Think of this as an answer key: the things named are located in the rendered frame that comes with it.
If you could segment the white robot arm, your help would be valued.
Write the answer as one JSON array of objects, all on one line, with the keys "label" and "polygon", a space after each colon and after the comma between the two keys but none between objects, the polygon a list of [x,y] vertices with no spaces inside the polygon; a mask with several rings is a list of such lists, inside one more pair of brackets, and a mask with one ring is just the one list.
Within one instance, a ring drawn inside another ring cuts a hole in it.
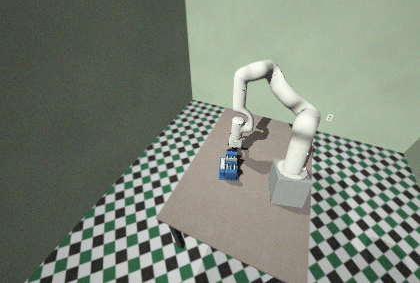
[{"label": "white robot arm", "polygon": [[[234,75],[233,111],[247,117],[232,119],[231,136],[240,139],[243,132],[252,132],[254,119],[245,107],[247,83],[266,78],[277,99],[297,117],[292,126],[291,140],[285,160],[278,162],[277,168],[284,176],[302,180],[307,177],[304,167],[311,148],[319,120],[319,111],[302,98],[286,81],[280,68],[271,60],[258,61],[240,68]],[[304,110],[304,112],[303,112]]]}]

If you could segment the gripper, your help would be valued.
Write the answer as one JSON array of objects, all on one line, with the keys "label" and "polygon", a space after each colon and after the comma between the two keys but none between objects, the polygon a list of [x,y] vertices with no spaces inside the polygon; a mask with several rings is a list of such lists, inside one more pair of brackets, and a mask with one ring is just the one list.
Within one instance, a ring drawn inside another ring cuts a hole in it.
[{"label": "gripper", "polygon": [[230,146],[232,149],[236,147],[235,150],[238,149],[239,147],[242,146],[242,137],[240,139],[234,139],[232,138],[232,136],[230,136],[228,146]]}]

